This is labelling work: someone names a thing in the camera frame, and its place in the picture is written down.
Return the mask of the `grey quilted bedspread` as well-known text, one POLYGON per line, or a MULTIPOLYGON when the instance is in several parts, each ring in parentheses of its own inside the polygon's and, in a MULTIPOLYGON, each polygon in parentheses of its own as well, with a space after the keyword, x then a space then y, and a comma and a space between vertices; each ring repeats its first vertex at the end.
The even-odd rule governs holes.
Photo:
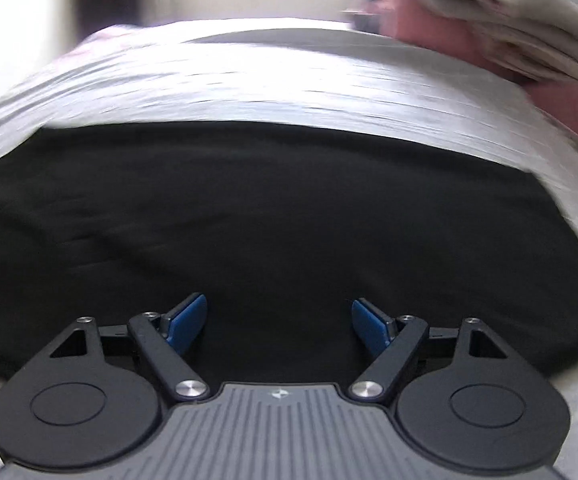
MULTIPOLYGON (((250 122, 417 143, 532 174, 578 238, 578 151, 515 84, 433 51, 321 28, 193 40, 123 30, 0 100, 0 159, 42 129, 250 122)), ((392 316, 337 382, 222 382, 161 315, 80 316, 0 388, 1 479, 554 479, 563 396, 480 318, 392 316)))

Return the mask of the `black pants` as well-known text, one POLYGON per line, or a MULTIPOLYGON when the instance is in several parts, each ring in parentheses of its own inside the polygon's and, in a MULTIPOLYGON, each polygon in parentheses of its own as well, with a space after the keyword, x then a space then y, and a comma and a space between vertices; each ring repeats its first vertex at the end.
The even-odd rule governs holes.
POLYGON ((80 316, 193 292, 190 364, 349 384, 351 304, 480 318, 541 372, 578 360, 578 238, 528 172, 417 143, 250 122, 42 129, 0 159, 0 374, 80 316))

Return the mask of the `pink blanket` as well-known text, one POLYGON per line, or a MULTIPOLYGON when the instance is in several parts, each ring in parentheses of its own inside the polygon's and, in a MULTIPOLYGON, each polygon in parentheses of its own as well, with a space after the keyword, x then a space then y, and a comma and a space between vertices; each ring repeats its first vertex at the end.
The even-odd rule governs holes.
POLYGON ((531 82, 487 61, 466 22, 442 18, 417 0, 368 0, 365 13, 377 20, 376 31, 382 36, 458 58, 520 84, 538 108, 578 136, 575 82, 531 82))

